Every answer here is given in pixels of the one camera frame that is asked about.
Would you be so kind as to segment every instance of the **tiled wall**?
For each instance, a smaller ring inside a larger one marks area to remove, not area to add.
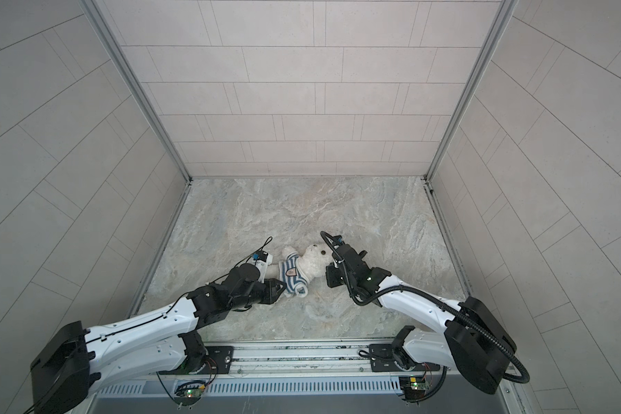
[[[97,3],[193,176],[425,174],[499,7]]]
[[[540,407],[621,413],[621,0],[521,0],[438,171]]]
[[[0,1],[0,413],[60,326],[126,316],[184,186],[79,4]]]

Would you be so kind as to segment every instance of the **marble floor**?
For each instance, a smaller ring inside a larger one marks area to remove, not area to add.
[[[223,275],[273,236],[274,263],[292,246],[322,243],[320,231],[341,234],[371,267],[388,269],[430,293],[464,299],[446,245],[418,177],[201,179],[190,194],[140,312]],[[205,341],[395,336],[418,325],[376,305],[358,307],[345,287],[324,277],[308,296],[231,312],[200,329]]]

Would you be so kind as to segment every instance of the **stuffed animal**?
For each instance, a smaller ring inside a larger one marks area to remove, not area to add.
[[[321,277],[326,267],[333,263],[331,250],[323,244],[311,244],[303,256],[292,247],[283,248],[284,261],[278,263],[278,279],[287,285],[283,294],[286,297],[304,297],[308,294],[308,284]]]

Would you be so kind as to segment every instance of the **black mounting plate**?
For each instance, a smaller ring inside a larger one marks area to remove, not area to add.
[[[370,368],[373,372],[406,372],[403,369],[398,368],[398,365],[393,361],[393,347],[391,344],[370,344],[368,345],[368,352],[371,355],[379,356],[380,358],[386,358],[389,360],[381,360],[375,358],[370,359]],[[428,371],[439,371],[442,367],[437,364],[426,362],[425,364],[417,364],[410,371],[425,371],[426,364],[428,365]]]
[[[232,364],[232,354],[234,353],[234,347],[232,346],[207,346],[207,357],[214,360],[218,367],[218,372],[212,374],[227,374],[230,371],[230,365]],[[209,374],[209,366],[205,364],[203,368],[197,372],[197,374]]]

